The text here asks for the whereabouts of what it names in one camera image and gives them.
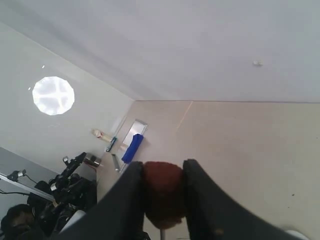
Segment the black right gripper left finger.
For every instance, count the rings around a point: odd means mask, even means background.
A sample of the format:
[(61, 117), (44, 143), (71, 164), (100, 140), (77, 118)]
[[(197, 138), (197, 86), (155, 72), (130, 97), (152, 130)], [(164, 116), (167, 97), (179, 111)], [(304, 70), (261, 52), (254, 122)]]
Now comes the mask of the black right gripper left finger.
[(143, 164), (132, 162), (109, 192), (60, 240), (136, 240), (143, 232)]

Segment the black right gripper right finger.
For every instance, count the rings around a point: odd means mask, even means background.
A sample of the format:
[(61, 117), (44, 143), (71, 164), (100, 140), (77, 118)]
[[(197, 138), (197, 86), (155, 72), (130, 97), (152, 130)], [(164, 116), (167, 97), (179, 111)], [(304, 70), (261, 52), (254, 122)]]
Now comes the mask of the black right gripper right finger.
[(192, 240), (305, 240), (257, 217), (225, 193), (194, 159), (183, 162), (184, 202)]

